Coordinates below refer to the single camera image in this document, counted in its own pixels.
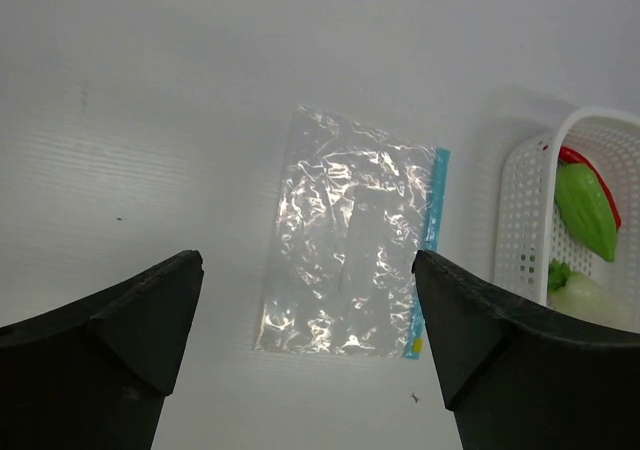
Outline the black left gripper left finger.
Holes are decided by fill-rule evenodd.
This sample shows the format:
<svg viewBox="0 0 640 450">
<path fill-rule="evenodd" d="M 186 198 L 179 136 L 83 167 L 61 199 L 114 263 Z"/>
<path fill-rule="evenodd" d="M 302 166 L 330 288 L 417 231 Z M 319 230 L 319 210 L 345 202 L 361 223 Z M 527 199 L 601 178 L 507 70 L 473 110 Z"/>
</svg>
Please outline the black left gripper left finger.
<svg viewBox="0 0 640 450">
<path fill-rule="evenodd" d="M 2 448 L 151 448 L 180 371 L 202 265 L 198 251 L 182 251 L 2 327 Z"/>
</svg>

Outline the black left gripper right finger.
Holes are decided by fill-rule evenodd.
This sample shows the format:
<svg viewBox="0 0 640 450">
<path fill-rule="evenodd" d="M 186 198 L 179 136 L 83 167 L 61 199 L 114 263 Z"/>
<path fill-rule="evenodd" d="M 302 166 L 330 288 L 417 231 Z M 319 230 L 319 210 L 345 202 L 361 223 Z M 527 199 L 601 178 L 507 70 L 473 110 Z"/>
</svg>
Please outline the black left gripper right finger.
<svg viewBox="0 0 640 450">
<path fill-rule="evenodd" d="M 412 265 L 466 449 L 635 449 L 639 337 L 550 310 L 433 251 Z"/>
</svg>

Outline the white toy radish green top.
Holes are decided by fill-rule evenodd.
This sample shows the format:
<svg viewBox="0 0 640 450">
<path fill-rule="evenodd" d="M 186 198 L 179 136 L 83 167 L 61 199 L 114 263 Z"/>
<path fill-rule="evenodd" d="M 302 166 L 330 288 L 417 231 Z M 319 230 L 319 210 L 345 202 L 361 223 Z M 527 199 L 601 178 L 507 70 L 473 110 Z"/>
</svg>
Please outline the white toy radish green top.
<svg viewBox="0 0 640 450">
<path fill-rule="evenodd" d="M 590 323 L 634 331 L 630 308 L 613 292 L 564 261 L 553 259 L 548 267 L 548 306 L 565 315 Z"/>
</svg>

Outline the green toy pepper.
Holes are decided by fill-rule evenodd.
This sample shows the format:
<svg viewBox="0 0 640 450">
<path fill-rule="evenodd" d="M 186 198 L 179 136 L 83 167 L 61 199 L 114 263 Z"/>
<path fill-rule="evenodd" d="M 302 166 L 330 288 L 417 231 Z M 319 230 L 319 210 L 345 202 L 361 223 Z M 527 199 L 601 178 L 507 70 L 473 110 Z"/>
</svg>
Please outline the green toy pepper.
<svg viewBox="0 0 640 450">
<path fill-rule="evenodd" d="M 606 262 L 614 262 L 617 229 L 608 200 L 594 173 L 582 164 L 556 172 L 555 202 L 569 234 Z"/>
</svg>

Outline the red toy chili pepper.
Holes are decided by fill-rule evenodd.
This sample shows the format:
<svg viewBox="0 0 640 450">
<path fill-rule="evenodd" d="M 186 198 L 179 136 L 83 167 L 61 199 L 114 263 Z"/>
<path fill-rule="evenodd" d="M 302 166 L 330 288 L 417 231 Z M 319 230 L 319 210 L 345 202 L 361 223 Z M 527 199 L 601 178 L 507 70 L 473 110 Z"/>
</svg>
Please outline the red toy chili pepper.
<svg viewBox="0 0 640 450">
<path fill-rule="evenodd" d="M 616 229 L 619 230 L 621 225 L 622 225 L 622 219 L 617 207 L 617 204 L 615 202 L 614 196 L 609 188 L 609 186 L 606 184 L 606 182 L 604 181 L 604 179 L 602 178 L 601 174 L 599 173 L 599 171 L 595 168 L 595 166 L 591 163 L 591 161 L 586 158 L 583 154 L 581 154 L 580 152 L 567 147 L 567 146 L 562 146 L 560 148 L 559 151 L 559 159 L 566 164 L 582 164 L 587 166 L 596 176 L 611 209 L 612 215 L 614 217 L 614 221 L 616 224 Z"/>
</svg>

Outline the clear zip top bag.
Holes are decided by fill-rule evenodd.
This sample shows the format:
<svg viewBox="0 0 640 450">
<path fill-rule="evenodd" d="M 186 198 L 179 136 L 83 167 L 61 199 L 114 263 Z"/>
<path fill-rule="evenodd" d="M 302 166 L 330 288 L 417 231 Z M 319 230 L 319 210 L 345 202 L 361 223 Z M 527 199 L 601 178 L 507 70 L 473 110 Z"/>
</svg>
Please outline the clear zip top bag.
<svg viewBox="0 0 640 450">
<path fill-rule="evenodd" d="M 450 153 L 308 106 L 295 109 L 256 349 L 418 359 L 411 266 L 439 243 Z"/>
</svg>

